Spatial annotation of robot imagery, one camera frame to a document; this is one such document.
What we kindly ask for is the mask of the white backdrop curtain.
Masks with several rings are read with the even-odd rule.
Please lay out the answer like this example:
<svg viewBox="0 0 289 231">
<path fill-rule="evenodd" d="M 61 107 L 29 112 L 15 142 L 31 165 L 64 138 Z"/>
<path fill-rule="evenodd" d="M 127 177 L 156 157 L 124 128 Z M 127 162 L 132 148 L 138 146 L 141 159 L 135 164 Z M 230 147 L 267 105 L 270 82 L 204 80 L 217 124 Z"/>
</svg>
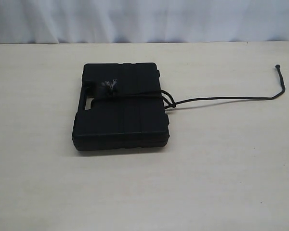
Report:
<svg viewBox="0 0 289 231">
<path fill-rule="evenodd" d="M 289 41 L 289 0 L 0 0 L 0 43 Z"/>
</svg>

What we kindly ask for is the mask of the black plastic tool case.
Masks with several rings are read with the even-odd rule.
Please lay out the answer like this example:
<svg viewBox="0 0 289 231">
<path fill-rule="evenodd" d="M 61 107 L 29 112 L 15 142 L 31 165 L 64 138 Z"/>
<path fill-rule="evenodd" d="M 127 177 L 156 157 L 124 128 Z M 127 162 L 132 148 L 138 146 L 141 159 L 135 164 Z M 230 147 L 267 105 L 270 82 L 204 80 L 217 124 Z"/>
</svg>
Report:
<svg viewBox="0 0 289 231">
<path fill-rule="evenodd" d="M 72 141 L 78 151 L 163 147 L 169 139 L 155 63 L 85 64 Z"/>
</svg>

